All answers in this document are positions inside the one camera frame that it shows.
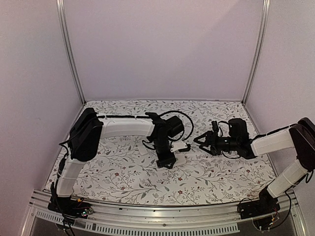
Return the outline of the white remote control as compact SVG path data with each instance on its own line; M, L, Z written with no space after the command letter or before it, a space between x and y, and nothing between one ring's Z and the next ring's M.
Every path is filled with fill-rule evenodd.
M175 155L174 158L169 158L164 161L157 160L156 163L159 169L173 169L174 167L186 164L186 158L184 155Z

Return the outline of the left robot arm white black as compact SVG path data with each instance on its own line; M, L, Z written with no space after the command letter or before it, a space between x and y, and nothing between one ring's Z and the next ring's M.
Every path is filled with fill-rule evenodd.
M86 162L95 158L99 141L111 137L143 136L154 145L157 167L172 169L181 161L176 152L187 152L190 145L183 138L184 125L175 116L163 119L161 114L146 112L136 115L99 115L93 108L87 108L70 130L69 138L59 146L66 153L59 164L57 179L51 185L53 203L62 213L70 213L72 188Z

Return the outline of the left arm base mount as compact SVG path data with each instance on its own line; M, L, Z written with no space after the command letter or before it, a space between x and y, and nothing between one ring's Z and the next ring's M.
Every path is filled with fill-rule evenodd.
M73 200L70 197L57 197L55 199L51 197L48 209L70 218L87 218L94 212L92 206L85 202L84 198Z

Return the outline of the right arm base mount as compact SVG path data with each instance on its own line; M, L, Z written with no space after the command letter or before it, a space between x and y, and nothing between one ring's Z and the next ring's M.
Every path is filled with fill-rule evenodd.
M280 205L277 201L270 205L261 204L259 200L241 202L237 206L237 211L240 214L241 219L253 218L269 213L279 211Z

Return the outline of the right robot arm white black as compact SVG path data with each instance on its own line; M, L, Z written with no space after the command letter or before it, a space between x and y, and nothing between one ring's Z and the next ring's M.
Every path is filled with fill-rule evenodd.
M212 130L194 138L199 148L212 156L235 151L238 156L250 160L267 153L293 148L296 160L259 193L254 204L258 214L265 214L274 205L274 200L315 169L315 125L309 118L249 138L247 123L241 118L227 122L229 135L220 136L218 122L212 122Z

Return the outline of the white battery cover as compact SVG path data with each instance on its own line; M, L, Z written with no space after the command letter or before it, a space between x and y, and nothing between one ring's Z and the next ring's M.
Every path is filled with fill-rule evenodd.
M141 156L144 156L144 155L148 154L148 151L147 151L147 149L144 146L138 146L138 150L139 150L139 154Z

